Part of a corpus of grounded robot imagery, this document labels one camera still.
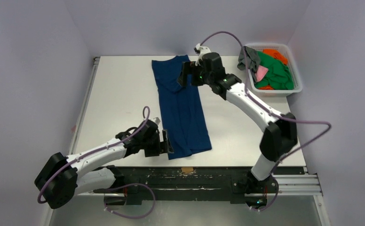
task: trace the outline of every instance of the white plastic basket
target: white plastic basket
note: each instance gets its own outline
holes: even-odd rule
[[[276,44],[276,43],[249,43],[246,46],[251,47],[257,51],[262,52],[265,48],[278,50],[286,59],[288,59],[288,67],[292,75],[292,81],[294,82],[293,90],[262,90],[257,89],[254,86],[254,81],[252,76],[250,78],[250,90],[259,97],[287,97],[292,93],[298,93],[303,89],[302,81],[300,79],[299,72],[297,70],[296,62],[292,56],[289,47],[284,44]]]

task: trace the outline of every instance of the cable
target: cable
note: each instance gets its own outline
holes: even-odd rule
[[[125,187],[130,187],[130,186],[142,186],[145,187],[146,189],[148,189],[153,197],[153,203],[151,208],[149,209],[148,212],[146,212],[145,214],[139,215],[139,216],[127,216],[118,212],[115,212],[111,209],[109,209],[109,207],[106,206],[105,201],[103,202],[103,205],[105,206],[104,211],[108,211],[110,213],[113,213],[115,215],[118,215],[119,217],[123,217],[123,218],[127,218],[127,219],[141,219],[146,217],[147,215],[149,215],[150,213],[152,213],[152,211],[155,209],[155,203],[156,203],[156,198],[155,198],[155,194],[153,193],[152,189],[150,187],[148,187],[147,185],[144,184],[139,184],[139,183],[133,183],[133,184],[128,184],[128,185],[124,185],[124,186],[120,186],[120,187],[116,187],[116,188],[112,188],[112,189],[106,189],[107,191],[111,192],[111,191],[115,191],[115,190],[119,190],[121,188],[125,188]]]
[[[125,133],[128,133],[128,132],[130,132],[130,130],[133,130],[133,129],[137,129],[137,127],[130,127],[130,128],[128,128],[126,131],[125,131]]]
[[[205,38],[205,40],[203,40],[203,42],[201,42],[201,45],[203,45],[207,40],[209,40],[211,37],[220,34],[220,33],[224,33],[224,34],[228,34],[230,36],[232,36],[233,38],[235,38],[235,40],[239,43],[239,45],[241,46],[242,52],[244,53],[245,56],[245,74],[246,74],[246,81],[245,81],[245,93],[247,95],[247,97],[253,101],[257,106],[259,106],[261,109],[263,109],[265,112],[267,112],[269,115],[276,117],[278,119],[281,120],[285,120],[285,121],[289,121],[289,122],[295,122],[295,123],[299,123],[299,124],[321,124],[321,125],[326,125],[328,126],[325,130],[323,130],[321,133],[319,133],[317,136],[315,136],[314,138],[310,139],[309,141],[307,141],[306,143],[300,145],[299,147],[295,148],[294,150],[288,152],[287,154],[281,156],[277,162],[275,163],[275,166],[273,167],[273,169],[271,170],[270,176],[271,178],[273,178],[276,181],[276,185],[277,185],[277,192],[275,193],[274,198],[271,200],[270,204],[266,205],[266,207],[264,207],[263,209],[259,210],[259,211],[263,211],[265,209],[267,209],[277,198],[278,195],[278,190],[279,190],[279,185],[277,180],[273,177],[272,173],[275,171],[275,169],[278,167],[278,165],[287,157],[289,157],[290,155],[292,155],[293,153],[299,151],[300,149],[308,146],[309,144],[313,143],[315,140],[317,140],[318,138],[320,138],[321,136],[323,136],[325,133],[327,133],[331,128],[332,128],[332,124],[328,121],[307,121],[307,120],[297,120],[297,119],[289,119],[280,115],[277,115],[275,113],[273,113],[272,111],[270,111],[267,107],[263,106],[261,103],[259,103],[256,99],[253,98],[253,96],[250,94],[249,91],[249,68],[248,68],[248,63],[247,63],[247,54],[245,51],[244,46],[242,45],[241,41],[238,39],[237,36],[235,36],[234,34],[230,33],[230,32],[226,32],[226,31],[219,31],[216,33],[213,33],[211,35],[209,35],[207,38]]]
[[[145,109],[147,109],[148,110],[148,113],[147,113],[147,115],[146,115],[146,117],[145,117]],[[103,147],[100,147],[100,148],[97,148],[97,149],[95,149],[95,150],[92,150],[92,151],[90,151],[90,152],[87,152],[87,153],[85,153],[84,155],[82,155],[82,156],[80,156],[80,159],[84,159],[85,157],[87,157],[87,156],[89,156],[89,155],[92,155],[92,154],[94,154],[94,153],[97,153],[97,152],[99,152],[99,151],[102,151],[102,150],[105,150],[105,149],[107,149],[107,148],[111,148],[111,147],[114,147],[114,146],[117,146],[117,145],[119,145],[119,144],[121,144],[121,143],[123,143],[123,142],[125,142],[125,141],[127,141],[127,140],[129,140],[129,139],[131,139],[133,136],[135,136],[144,126],[145,126],[145,124],[147,123],[147,121],[148,121],[148,119],[149,119],[149,115],[150,115],[150,113],[151,113],[151,110],[150,110],[150,108],[148,107],[148,106],[145,106],[144,108],[143,108],[143,117],[144,117],[144,123],[136,130],[136,131],[134,131],[134,133],[132,133],[130,136],[128,136],[127,138],[125,138],[125,139],[123,139],[123,140],[121,140],[121,141],[118,141],[118,142],[116,142],[116,143],[114,143],[114,144],[112,144],[112,145],[109,145],[108,147],[106,147],[106,146],[103,146]],[[74,160],[72,160],[72,161],[70,161],[70,162],[68,162],[67,164],[65,164],[64,166],[62,166],[57,172],[55,172],[48,180],[47,180],[47,182],[44,184],[44,186],[41,188],[41,190],[40,190],[40,193],[39,193],[39,196],[38,196],[38,198],[37,198],[37,202],[38,203],[40,203],[40,204],[43,204],[43,203],[46,203],[47,201],[46,200],[44,200],[44,201],[42,201],[41,200],[41,197],[42,197],[42,195],[44,194],[44,191],[46,190],[46,188],[48,187],[48,185],[49,185],[49,183],[52,181],[52,180],[54,180],[54,178],[56,177],[56,176],[58,176],[65,168],[67,168],[67,167],[69,167],[70,165],[72,165],[72,164],[74,164],[75,162],[77,162],[77,160],[76,159],[74,159]]]

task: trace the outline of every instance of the blue cloth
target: blue cloth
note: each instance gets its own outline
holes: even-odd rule
[[[212,149],[207,132],[198,88],[181,87],[177,78],[187,55],[167,61],[152,60],[152,70],[158,86],[160,114],[174,149],[169,159],[187,157]]]

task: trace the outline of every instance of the black base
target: black base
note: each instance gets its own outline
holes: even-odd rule
[[[158,201],[229,201],[231,204],[253,202],[253,197],[245,197],[247,173],[250,167],[228,168],[134,168],[120,167],[124,176],[123,184],[142,183],[149,186]],[[303,167],[278,167],[276,175],[303,175]],[[275,193],[269,180],[265,184],[268,193]],[[95,193],[109,193],[103,189]],[[122,189],[115,193],[124,193]],[[251,193],[262,194],[263,187]],[[109,205],[140,205],[143,200],[152,200],[151,193],[141,186],[127,189],[126,198],[105,197]]]

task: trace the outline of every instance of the lavender wall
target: lavender wall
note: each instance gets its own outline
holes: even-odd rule
[[[39,225],[33,182],[67,152],[91,60],[62,0],[0,0],[0,225]]]
[[[176,55],[193,53],[220,30],[243,43],[287,43],[310,0],[65,0],[91,54]],[[236,55],[239,46],[219,35],[213,51]]]
[[[365,1],[311,1],[289,45],[304,82],[289,99],[298,118],[333,128],[303,153],[334,226],[365,225]],[[308,140],[321,128],[300,126]]]

